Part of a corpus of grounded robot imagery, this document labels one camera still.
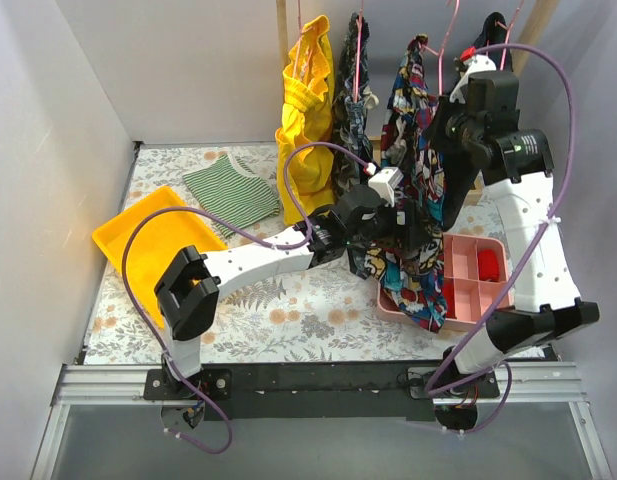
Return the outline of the colourful comic print shorts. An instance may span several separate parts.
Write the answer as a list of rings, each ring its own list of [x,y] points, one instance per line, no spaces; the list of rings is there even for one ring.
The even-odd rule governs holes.
[[[387,102],[381,132],[383,166],[397,167],[403,179],[396,188],[396,206],[413,207],[420,245],[408,250],[394,240],[365,251],[349,252],[351,271],[378,281],[396,307],[419,327],[432,333],[442,328],[448,304],[443,294],[443,207],[446,177],[443,156],[424,138],[438,97],[429,93],[423,53],[428,36],[408,44]]]

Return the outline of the pink wire hanger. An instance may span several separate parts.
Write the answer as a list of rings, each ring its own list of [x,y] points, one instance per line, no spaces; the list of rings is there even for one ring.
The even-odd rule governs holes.
[[[461,4],[460,0],[448,0],[446,2],[446,6],[452,7],[453,11],[452,11],[452,17],[450,19],[450,22],[443,36],[441,45],[437,50],[434,50],[430,48],[429,46],[425,47],[425,49],[429,53],[433,54],[437,58],[437,84],[438,84],[438,95],[439,96],[441,96],[444,93],[444,55],[446,52],[446,47],[448,44],[449,37],[452,33],[457,16],[459,14],[460,4]]]

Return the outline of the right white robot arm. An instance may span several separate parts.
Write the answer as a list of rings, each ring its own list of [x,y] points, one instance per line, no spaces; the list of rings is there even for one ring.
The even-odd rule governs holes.
[[[429,392],[463,397],[485,371],[533,346],[598,322],[567,264],[553,210],[554,163],[545,134],[519,128],[519,82],[509,71],[464,77],[462,99],[440,105],[430,129],[442,153],[467,158],[495,201],[514,270],[473,333],[449,350]]]

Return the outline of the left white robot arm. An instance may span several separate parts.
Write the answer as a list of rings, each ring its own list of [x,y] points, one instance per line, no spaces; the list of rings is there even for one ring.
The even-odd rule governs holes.
[[[263,243],[206,253],[182,248],[155,287],[167,327],[163,384],[181,400],[199,392],[201,336],[224,298],[279,274],[329,263],[346,251],[364,252],[381,243],[411,247],[416,223],[413,201],[386,200],[359,185]]]

